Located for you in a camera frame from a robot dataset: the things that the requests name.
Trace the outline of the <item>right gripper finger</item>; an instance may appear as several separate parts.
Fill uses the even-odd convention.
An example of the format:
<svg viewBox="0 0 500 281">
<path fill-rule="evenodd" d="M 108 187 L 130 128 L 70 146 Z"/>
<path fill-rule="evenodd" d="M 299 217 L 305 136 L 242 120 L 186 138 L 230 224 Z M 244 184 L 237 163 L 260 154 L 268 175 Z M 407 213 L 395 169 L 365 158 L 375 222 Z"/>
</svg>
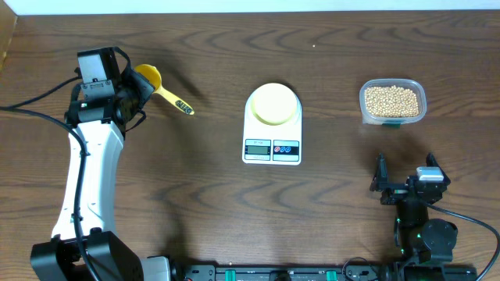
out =
<svg viewBox="0 0 500 281">
<path fill-rule="evenodd" d="M 440 167 L 432 152 L 429 152 L 426 156 L 426 166 L 438 168 Z"/>
<path fill-rule="evenodd" d="M 387 188 L 388 185 L 388 168 L 385 157 L 379 154 L 377 157 L 377 167 L 374 173 L 372 182 L 370 184 L 370 191 L 381 192 Z"/>
</svg>

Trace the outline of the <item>yellow measuring scoop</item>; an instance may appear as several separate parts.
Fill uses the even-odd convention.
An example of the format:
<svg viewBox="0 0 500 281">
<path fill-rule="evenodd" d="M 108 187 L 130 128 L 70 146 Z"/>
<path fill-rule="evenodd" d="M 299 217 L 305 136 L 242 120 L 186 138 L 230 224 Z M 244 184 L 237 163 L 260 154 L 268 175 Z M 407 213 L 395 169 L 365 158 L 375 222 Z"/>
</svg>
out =
<svg viewBox="0 0 500 281">
<path fill-rule="evenodd" d="M 189 116 L 195 114 L 195 110 L 187 102 L 163 87 L 162 76 L 155 66 L 141 64 L 136 66 L 134 70 L 144 76 L 155 87 L 154 94 L 159 94 L 175 108 Z"/>
</svg>

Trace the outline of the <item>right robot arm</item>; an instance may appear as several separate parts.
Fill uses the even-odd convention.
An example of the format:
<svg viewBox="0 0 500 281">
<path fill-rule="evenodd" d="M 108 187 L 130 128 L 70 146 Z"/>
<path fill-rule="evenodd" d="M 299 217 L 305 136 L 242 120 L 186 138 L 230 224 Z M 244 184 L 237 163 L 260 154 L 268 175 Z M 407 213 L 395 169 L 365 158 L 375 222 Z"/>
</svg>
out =
<svg viewBox="0 0 500 281">
<path fill-rule="evenodd" d="M 379 280 L 446 279 L 444 267 L 453 259 L 458 229 L 443 219 L 431 219 L 428 208 L 442 199 L 450 183 L 432 154 L 404 183 L 392 183 L 385 157 L 378 155 L 370 191 L 381 193 L 382 205 L 396 207 L 394 240 L 402 251 L 400 260 L 380 267 Z"/>
</svg>

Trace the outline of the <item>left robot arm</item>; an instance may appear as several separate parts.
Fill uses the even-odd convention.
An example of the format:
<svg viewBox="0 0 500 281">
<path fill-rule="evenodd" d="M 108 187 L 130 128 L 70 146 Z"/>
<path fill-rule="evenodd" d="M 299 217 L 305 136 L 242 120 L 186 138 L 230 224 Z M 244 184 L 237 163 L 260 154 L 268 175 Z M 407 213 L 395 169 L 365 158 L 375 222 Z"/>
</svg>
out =
<svg viewBox="0 0 500 281">
<path fill-rule="evenodd" d="M 130 65 L 120 70 L 118 47 L 79 52 L 81 83 L 65 114 L 70 167 L 63 205 L 51 239 L 32 247 L 41 280 L 169 280 L 164 256 L 139 258 L 116 233 L 116 171 L 127 123 L 154 87 Z"/>
</svg>

